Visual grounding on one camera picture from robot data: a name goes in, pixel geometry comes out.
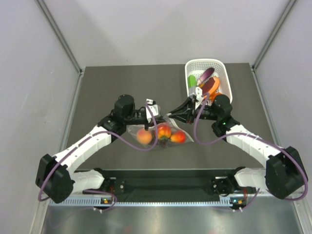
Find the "clear zip top bag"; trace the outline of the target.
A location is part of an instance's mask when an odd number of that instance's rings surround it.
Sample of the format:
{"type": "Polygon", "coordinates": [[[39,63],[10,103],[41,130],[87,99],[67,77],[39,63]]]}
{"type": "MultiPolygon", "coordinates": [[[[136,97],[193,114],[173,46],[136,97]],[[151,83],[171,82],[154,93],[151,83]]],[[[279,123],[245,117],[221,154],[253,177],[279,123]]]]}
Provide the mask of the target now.
{"type": "MultiPolygon", "coordinates": [[[[137,141],[137,138],[136,138],[136,134],[138,132],[138,130],[140,129],[145,129],[145,130],[148,130],[152,133],[152,136],[153,136],[153,139],[152,141],[147,144],[147,145],[143,145],[143,144],[140,144],[138,141],[138,143],[143,146],[144,148],[152,148],[152,149],[155,149],[155,150],[158,150],[158,149],[161,149],[161,148],[158,148],[156,147],[156,144],[157,144],[157,140],[158,138],[156,137],[156,133],[157,133],[157,125],[153,125],[152,127],[145,127],[144,125],[130,125],[127,127],[127,131],[128,133],[137,141]]],[[[191,143],[193,142],[193,138],[186,132],[184,131],[183,129],[181,129],[175,122],[174,119],[170,118],[170,123],[167,124],[170,126],[171,130],[172,130],[172,134],[177,132],[177,131],[183,131],[185,134],[186,134],[186,141],[184,143],[174,143],[173,142],[173,146],[180,146],[180,145],[183,145],[183,144],[187,144],[187,143],[191,143]]]]}

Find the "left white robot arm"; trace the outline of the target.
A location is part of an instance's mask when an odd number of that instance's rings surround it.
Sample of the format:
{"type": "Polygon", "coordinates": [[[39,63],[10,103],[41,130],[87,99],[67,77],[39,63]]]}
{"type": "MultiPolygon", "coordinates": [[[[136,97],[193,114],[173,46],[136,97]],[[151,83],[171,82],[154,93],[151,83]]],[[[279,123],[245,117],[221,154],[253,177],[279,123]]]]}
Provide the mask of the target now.
{"type": "Polygon", "coordinates": [[[86,136],[69,148],[40,159],[36,185],[40,188],[40,202],[51,199],[63,202],[74,193],[99,193],[109,191],[111,182],[98,170],[77,172],[77,168],[101,148],[115,140],[123,140],[122,135],[128,125],[149,127],[161,120],[160,108],[154,100],[147,99],[145,106],[135,108],[131,95],[121,95],[110,114],[104,117],[86,136]]]}

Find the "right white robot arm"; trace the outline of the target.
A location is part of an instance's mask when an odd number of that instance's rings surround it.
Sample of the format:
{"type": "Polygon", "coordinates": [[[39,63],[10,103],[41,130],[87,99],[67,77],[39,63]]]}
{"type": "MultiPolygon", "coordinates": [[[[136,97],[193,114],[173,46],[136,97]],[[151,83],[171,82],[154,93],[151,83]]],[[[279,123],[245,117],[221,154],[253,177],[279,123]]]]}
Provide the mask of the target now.
{"type": "Polygon", "coordinates": [[[227,178],[231,192],[239,193],[245,187],[266,190],[279,199],[293,200],[291,195],[303,188],[303,199],[308,193],[308,176],[298,151],[293,147],[281,148],[248,131],[232,115],[232,106],[226,95],[217,95],[211,105],[207,99],[188,97],[169,113],[169,117],[184,123],[197,124],[200,119],[212,120],[217,141],[224,140],[253,157],[261,169],[239,167],[227,178]]]}

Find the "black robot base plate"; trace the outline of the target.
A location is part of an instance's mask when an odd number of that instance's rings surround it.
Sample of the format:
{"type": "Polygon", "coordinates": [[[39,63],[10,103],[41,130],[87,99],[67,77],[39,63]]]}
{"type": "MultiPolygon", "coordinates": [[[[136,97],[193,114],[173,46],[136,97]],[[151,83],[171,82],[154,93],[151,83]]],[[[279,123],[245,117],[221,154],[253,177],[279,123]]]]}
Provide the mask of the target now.
{"type": "Polygon", "coordinates": [[[256,192],[236,186],[232,169],[97,171],[104,176],[98,191],[114,194],[118,202],[206,202],[232,194],[251,197],[256,192]]]}

